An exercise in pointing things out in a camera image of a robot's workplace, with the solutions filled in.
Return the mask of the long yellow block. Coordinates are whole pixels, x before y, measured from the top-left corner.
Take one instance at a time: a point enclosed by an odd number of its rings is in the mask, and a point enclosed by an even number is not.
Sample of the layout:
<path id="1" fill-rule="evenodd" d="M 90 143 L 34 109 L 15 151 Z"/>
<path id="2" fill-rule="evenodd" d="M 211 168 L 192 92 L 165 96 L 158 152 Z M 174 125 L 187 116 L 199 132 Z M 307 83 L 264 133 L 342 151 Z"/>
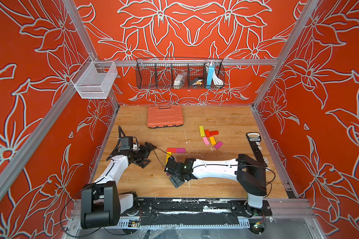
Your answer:
<path id="1" fill-rule="evenodd" d="M 167 152 L 167 154 L 166 154 L 166 163 L 168 163 L 171 156 L 172 156 L 172 152 Z"/>

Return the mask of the small red block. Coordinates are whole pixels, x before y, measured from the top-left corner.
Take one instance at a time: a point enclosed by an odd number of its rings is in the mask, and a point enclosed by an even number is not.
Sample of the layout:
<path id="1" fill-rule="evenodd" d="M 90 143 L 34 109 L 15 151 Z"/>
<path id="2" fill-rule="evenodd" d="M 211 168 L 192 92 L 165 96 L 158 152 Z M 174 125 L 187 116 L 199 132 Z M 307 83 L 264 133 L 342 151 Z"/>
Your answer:
<path id="1" fill-rule="evenodd" d="M 167 148 L 167 152 L 176 153 L 176 148 Z"/>

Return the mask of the magenta long block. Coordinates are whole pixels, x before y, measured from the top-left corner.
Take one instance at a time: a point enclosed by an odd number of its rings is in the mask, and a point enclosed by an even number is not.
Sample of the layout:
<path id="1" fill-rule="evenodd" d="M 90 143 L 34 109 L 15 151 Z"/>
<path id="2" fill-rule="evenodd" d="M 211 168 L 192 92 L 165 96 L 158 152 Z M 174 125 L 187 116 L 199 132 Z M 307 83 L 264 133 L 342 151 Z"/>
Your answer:
<path id="1" fill-rule="evenodd" d="M 220 149 L 222 146 L 223 146 L 223 142 L 222 142 L 222 141 L 219 141 L 219 142 L 217 142 L 217 143 L 214 145 L 214 148 L 215 148 L 215 149 Z"/>

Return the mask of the small magenta block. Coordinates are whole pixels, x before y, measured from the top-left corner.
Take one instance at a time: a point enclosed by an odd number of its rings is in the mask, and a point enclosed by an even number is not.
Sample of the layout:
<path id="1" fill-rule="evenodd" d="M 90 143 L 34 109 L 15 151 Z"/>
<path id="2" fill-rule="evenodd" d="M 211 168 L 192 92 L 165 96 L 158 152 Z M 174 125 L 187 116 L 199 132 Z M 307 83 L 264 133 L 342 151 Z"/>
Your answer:
<path id="1" fill-rule="evenodd" d="M 185 148 L 177 148 L 176 153 L 186 153 Z"/>

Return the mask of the orange long block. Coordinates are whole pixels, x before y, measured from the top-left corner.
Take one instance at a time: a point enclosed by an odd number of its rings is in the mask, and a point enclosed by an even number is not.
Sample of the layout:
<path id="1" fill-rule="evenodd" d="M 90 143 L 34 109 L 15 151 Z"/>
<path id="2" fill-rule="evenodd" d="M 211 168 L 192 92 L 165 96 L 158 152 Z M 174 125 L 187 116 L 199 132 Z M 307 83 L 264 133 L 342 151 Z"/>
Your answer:
<path id="1" fill-rule="evenodd" d="M 211 136 L 211 137 L 209 138 L 209 140 L 210 140 L 210 143 L 211 143 L 212 145 L 216 145 L 216 141 L 215 141 L 215 138 L 214 138 L 213 136 Z"/>

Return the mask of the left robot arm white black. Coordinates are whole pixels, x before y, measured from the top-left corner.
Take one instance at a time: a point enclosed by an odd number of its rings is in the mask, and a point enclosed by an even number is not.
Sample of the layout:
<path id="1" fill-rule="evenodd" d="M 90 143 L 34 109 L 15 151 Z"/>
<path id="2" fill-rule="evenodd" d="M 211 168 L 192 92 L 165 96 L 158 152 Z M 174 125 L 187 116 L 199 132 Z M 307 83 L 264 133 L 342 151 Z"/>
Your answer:
<path id="1" fill-rule="evenodd" d="M 119 194 L 117 185 L 124 171 L 135 164 L 145 168 L 150 153 L 157 147 L 146 142 L 144 145 L 128 143 L 117 146 L 107 158 L 109 165 L 93 183 L 81 191 L 81 227 L 96 229 L 118 224 L 123 213 L 134 216 L 140 212 L 137 193 Z"/>

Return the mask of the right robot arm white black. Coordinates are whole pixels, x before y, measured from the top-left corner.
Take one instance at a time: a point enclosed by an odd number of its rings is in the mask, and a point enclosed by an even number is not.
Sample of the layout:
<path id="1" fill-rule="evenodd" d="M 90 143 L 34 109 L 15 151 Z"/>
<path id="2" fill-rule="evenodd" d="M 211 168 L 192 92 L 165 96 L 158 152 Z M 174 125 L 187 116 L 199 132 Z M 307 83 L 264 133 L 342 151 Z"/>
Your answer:
<path id="1" fill-rule="evenodd" d="M 263 214 L 263 199 L 267 195 L 267 167 L 246 154 L 239 154 L 231 160 L 212 161 L 187 158 L 176 162 L 169 158 L 164 172 L 172 177 L 173 185 L 178 188 L 182 183 L 193 179 L 218 178 L 238 182 L 247 194 L 243 208 L 238 210 L 245 217 Z"/>

